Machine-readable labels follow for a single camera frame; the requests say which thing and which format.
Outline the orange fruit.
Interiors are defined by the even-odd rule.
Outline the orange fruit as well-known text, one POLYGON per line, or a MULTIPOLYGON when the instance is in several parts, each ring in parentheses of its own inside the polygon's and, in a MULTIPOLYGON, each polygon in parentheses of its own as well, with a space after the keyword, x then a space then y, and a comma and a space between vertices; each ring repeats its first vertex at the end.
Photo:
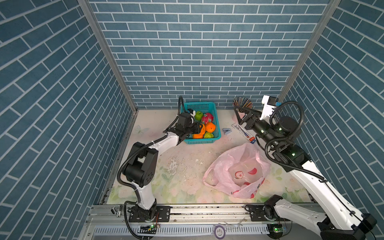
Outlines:
POLYGON ((203 139, 204 138, 204 134, 206 132, 206 127, 204 124, 201 124, 201 131, 199 134, 193 134, 193 139, 203 139))
POLYGON ((205 124, 206 132, 213 133, 216 130, 216 125, 212 122, 208 122, 205 124))

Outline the green pepper fruit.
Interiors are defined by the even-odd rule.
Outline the green pepper fruit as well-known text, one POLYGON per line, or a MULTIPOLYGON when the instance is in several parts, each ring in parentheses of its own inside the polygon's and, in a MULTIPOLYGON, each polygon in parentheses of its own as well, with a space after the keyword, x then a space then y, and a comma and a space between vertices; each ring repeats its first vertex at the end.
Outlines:
POLYGON ((212 138, 214 138, 214 135, 212 133, 205 132, 204 139, 212 139, 212 138))

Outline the red dragon fruit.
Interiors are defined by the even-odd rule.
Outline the red dragon fruit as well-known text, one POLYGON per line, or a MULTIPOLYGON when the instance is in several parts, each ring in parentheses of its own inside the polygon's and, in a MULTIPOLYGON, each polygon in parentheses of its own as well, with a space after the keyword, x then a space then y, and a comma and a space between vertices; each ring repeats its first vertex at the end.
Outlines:
POLYGON ((212 123, 214 121, 214 116, 211 113, 205 113, 203 114, 201 121, 203 124, 212 123))

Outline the pink plastic bag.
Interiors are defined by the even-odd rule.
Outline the pink plastic bag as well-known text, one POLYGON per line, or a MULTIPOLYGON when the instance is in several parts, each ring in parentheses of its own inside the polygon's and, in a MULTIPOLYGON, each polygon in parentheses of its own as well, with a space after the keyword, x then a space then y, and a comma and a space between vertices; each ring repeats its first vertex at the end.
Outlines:
POLYGON ((207 169, 203 183, 238 199, 252 199, 270 173, 271 164, 251 143, 221 154, 207 169))

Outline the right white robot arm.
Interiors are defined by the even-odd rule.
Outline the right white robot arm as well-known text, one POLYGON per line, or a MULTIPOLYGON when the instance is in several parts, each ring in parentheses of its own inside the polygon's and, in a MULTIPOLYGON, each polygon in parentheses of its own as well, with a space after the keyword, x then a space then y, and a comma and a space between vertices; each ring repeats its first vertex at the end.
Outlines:
POLYGON ((265 141, 266 157, 299 181, 323 210, 313 212, 273 195, 264 203, 267 219, 288 219, 323 240, 364 240, 372 232, 378 223, 376 218, 349 203, 295 144, 305 120, 304 109, 298 102, 282 103, 273 110, 268 122, 261 119, 262 112, 254 109, 235 106, 234 111, 240 125, 245 124, 247 130, 253 130, 265 141))

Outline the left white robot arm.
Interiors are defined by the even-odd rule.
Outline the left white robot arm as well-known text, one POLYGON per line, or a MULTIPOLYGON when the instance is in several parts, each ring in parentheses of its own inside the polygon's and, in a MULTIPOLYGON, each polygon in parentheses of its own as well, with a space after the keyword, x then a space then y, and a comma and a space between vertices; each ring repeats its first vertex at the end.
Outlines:
POLYGON ((156 207, 151 181, 154 178, 158 157, 179 145, 187 137, 199 134, 203 125, 195 120, 196 112, 188 109, 177 115, 174 122, 164 130, 164 135, 148 144, 135 143, 117 173, 119 184, 134 190, 136 205, 145 211, 156 207))

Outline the pink metal pencil bucket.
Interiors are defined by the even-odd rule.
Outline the pink metal pencil bucket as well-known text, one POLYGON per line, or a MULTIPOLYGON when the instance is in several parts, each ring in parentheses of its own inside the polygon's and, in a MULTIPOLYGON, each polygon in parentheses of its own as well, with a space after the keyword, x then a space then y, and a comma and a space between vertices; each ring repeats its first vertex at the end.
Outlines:
POLYGON ((242 118, 244 118, 245 117, 245 113, 241 113, 241 112, 238 112, 238 114, 239 114, 239 117, 242 119, 242 118))

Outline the light blue stapler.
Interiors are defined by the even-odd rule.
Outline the light blue stapler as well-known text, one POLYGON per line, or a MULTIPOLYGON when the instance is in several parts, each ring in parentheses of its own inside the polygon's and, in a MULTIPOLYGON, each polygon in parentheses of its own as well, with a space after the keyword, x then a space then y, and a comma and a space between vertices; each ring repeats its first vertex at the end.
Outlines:
POLYGON ((225 135, 228 135, 228 134, 230 134, 232 132, 232 130, 230 129, 230 128, 223 128, 223 133, 225 134, 225 135))

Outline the teal plastic basket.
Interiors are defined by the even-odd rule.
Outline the teal plastic basket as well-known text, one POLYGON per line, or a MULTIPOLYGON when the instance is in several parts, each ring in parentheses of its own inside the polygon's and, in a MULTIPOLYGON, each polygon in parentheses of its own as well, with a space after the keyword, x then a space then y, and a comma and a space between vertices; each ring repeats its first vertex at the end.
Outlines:
POLYGON ((185 109, 192 109, 194 111, 200 111, 203 114, 210 113, 214 116, 213 124, 216 125, 216 129, 213 131, 213 138, 210 139, 193 139, 192 136, 185 139, 185 143, 188 145, 195 144, 212 144, 221 138, 219 117, 214 102, 186 102, 184 103, 185 109))

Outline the left corner aluminium post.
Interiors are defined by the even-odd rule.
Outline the left corner aluminium post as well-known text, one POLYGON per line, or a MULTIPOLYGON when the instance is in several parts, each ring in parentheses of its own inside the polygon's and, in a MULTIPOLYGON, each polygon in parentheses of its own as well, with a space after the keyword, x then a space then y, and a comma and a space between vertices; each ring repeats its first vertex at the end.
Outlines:
POLYGON ((101 50, 103 51, 105 57, 106 57, 106 60, 109 64, 109 66, 111 67, 111 70, 113 71, 114 73, 114 76, 116 77, 116 80, 120 86, 120 88, 122 89, 123 91, 123 94, 130 106, 130 108, 132 109, 134 115, 137 114, 138 112, 138 109, 129 93, 129 90, 127 88, 127 85, 124 81, 124 78, 119 70, 119 67, 115 61, 115 58, 110 50, 110 47, 107 43, 107 40, 103 34, 103 31, 97 21, 97 18, 96 18, 96 15, 95 13, 93 12, 93 9, 90 5, 90 2, 89 1, 86 1, 86 0, 78 0, 78 3, 95 35, 95 38, 97 39, 100 47, 101 47, 101 50))

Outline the corner aluminium post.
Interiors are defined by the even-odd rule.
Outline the corner aluminium post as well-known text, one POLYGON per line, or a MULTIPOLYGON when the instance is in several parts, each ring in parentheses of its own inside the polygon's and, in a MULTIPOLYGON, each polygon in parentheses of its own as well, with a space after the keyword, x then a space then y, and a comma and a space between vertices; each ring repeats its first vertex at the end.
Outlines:
POLYGON ((307 61, 309 55, 311 54, 312 50, 314 49, 316 43, 318 42, 320 36, 322 35, 324 29, 326 28, 328 22, 330 21, 331 17, 333 16, 334 12, 336 11, 337 7, 339 6, 341 0, 330 0, 327 4, 327 6, 324 9, 324 12, 322 13, 322 16, 315 26, 311 37, 309 38, 308 42, 306 43, 303 52, 300 54, 298 61, 296 65, 293 67, 292 72, 290 76, 287 78, 287 81, 282 88, 278 99, 280 102, 285 101, 285 97, 287 96, 289 90, 293 86, 297 76, 299 75, 300 71, 302 70, 305 62, 307 61))
POLYGON ((107 43, 107 40, 103 34, 103 31, 97 21, 97 18, 96 18, 96 15, 95 13, 93 12, 93 9, 90 5, 90 2, 89 1, 86 1, 86 0, 78 0, 78 3, 95 35, 95 38, 97 39, 100 47, 101 47, 101 50, 103 51, 105 57, 106 57, 106 60, 109 64, 109 66, 111 67, 111 70, 113 71, 114 73, 114 76, 116 77, 116 80, 120 86, 120 88, 122 89, 123 91, 123 94, 130 106, 130 108, 132 109, 134 115, 137 114, 138 112, 138 109, 129 93, 129 90, 127 88, 127 85, 124 81, 124 78, 119 70, 119 67, 115 61, 115 58, 110 50, 110 47, 107 43))

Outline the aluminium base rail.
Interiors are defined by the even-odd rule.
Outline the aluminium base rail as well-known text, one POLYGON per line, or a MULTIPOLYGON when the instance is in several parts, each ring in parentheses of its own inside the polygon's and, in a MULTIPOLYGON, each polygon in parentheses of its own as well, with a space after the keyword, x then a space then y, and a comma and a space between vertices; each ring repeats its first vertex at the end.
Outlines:
POLYGON ((201 234, 218 225, 230 233, 241 230, 268 234, 272 227, 289 222, 311 230, 310 224, 326 218, 318 204, 288 204, 281 215, 274 217, 266 212, 264 204, 158 205, 153 217, 145 213, 131 205, 94 205, 86 225, 102 233, 128 233, 130 225, 140 236, 142 226, 156 228, 157 235, 201 234))

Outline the right corner aluminium post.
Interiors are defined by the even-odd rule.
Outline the right corner aluminium post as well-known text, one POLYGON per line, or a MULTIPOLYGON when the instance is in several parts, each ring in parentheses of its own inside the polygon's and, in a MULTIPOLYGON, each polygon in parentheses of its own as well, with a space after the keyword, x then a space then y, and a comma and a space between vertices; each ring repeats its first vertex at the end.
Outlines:
POLYGON ((336 11, 337 7, 339 6, 341 0, 330 0, 327 4, 327 6, 324 9, 324 12, 322 13, 322 16, 315 26, 311 37, 309 38, 308 42, 306 43, 303 52, 300 54, 298 61, 296 65, 293 67, 292 72, 290 76, 287 78, 287 81, 282 88, 278 99, 280 102, 285 101, 285 97, 287 96, 289 90, 293 86, 297 76, 299 75, 300 71, 302 70, 305 62, 307 61, 309 55, 311 54, 312 50, 314 49, 316 43, 318 42, 320 36, 322 35, 324 29, 326 28, 328 22, 330 21, 331 17, 333 16, 334 12, 336 11))

